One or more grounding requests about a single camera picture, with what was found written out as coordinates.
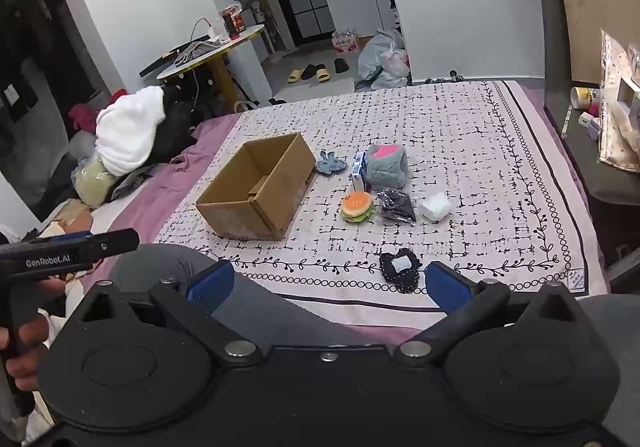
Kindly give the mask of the person's left hand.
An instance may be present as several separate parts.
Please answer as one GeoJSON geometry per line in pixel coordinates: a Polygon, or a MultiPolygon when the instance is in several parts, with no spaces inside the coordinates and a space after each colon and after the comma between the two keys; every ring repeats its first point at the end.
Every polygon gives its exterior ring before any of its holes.
{"type": "Polygon", "coordinates": [[[38,391],[39,364],[48,352],[48,339],[49,323],[40,313],[17,330],[17,344],[21,352],[4,362],[6,373],[15,381],[17,389],[25,392],[38,391]]]}

